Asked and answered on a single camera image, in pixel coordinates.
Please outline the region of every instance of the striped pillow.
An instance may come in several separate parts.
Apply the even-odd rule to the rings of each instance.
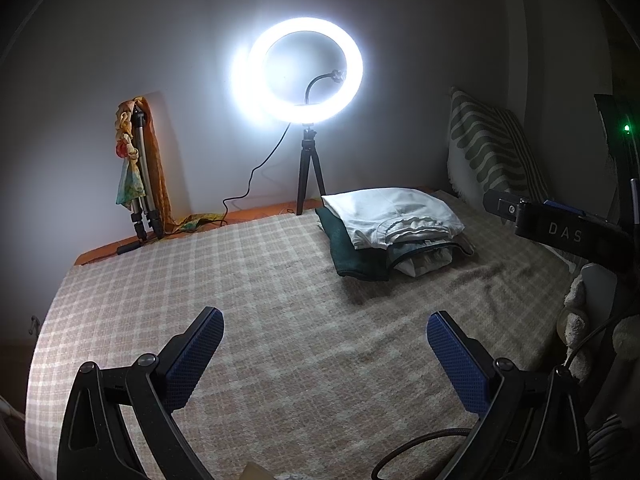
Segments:
[[[457,88],[451,89],[448,167],[455,191],[480,208],[487,189],[512,192],[537,202],[550,197],[516,116],[509,110],[485,105]]]

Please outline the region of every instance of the folded white shirt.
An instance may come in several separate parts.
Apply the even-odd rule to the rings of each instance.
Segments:
[[[420,253],[403,260],[394,269],[404,272],[407,276],[417,278],[427,272],[449,265],[453,261],[451,249],[443,248]]]
[[[409,240],[453,238],[465,228],[442,200],[402,187],[361,189],[322,197],[347,229],[356,249]]]

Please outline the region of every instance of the bed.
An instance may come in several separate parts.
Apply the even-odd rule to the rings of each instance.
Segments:
[[[78,366],[130,365],[158,352],[206,305],[225,336],[174,419],[214,478],[252,460],[275,474],[365,479],[393,448],[433,430],[471,427],[425,336],[447,310],[494,356],[536,367],[572,277],[549,251],[443,192],[476,247],[473,258],[413,279],[336,275],[310,210],[158,242],[73,267],[35,349],[26,443],[55,478],[60,427]],[[150,478],[162,478],[130,408],[129,433]],[[433,475],[460,440],[418,446],[386,478]]]

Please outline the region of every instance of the folded clothes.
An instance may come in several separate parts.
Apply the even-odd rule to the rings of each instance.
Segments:
[[[465,228],[442,200],[401,187],[361,189],[322,197],[356,249],[386,249],[409,240],[453,238]]]
[[[316,214],[329,238],[329,250],[339,276],[351,276],[366,282],[386,282],[391,269],[419,276],[450,263],[453,248],[471,256],[474,248],[463,235],[438,240],[399,242],[385,249],[356,249],[340,218],[328,208],[319,207]]]

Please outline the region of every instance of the dark green towel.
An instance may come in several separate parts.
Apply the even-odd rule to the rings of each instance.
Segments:
[[[473,245],[462,234],[453,240],[412,240],[393,244],[386,250],[356,250],[342,220],[325,207],[317,208],[316,214],[329,238],[329,250],[338,276],[352,276],[365,282],[388,282],[391,269],[420,253],[450,247],[460,250],[465,256],[474,254]]]
[[[316,214],[329,237],[331,258],[338,276],[352,276],[366,282],[388,282],[384,249],[356,250],[342,220],[325,207],[317,208]]]

